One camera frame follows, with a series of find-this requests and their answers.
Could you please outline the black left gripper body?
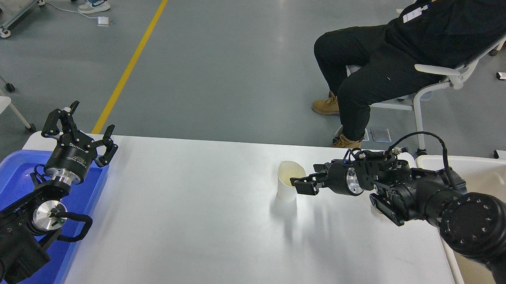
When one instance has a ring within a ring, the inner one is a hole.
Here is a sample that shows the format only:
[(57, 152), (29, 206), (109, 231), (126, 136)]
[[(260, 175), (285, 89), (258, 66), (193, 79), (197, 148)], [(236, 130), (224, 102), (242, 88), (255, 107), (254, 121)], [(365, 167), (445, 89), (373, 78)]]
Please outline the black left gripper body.
[(86, 145), (93, 142), (93, 138), (59, 137), (51, 157), (45, 165), (47, 177), (66, 176), (71, 181), (83, 181), (92, 164), (93, 156)]

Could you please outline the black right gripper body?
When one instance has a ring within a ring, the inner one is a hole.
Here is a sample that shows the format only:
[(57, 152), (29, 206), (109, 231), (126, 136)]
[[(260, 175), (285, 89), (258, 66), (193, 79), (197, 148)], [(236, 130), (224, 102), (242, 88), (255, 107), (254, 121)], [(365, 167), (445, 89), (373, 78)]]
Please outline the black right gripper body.
[(349, 169), (350, 165), (347, 161), (332, 161), (327, 170), (325, 187), (329, 188), (336, 194), (350, 195), (347, 183), (347, 173)]

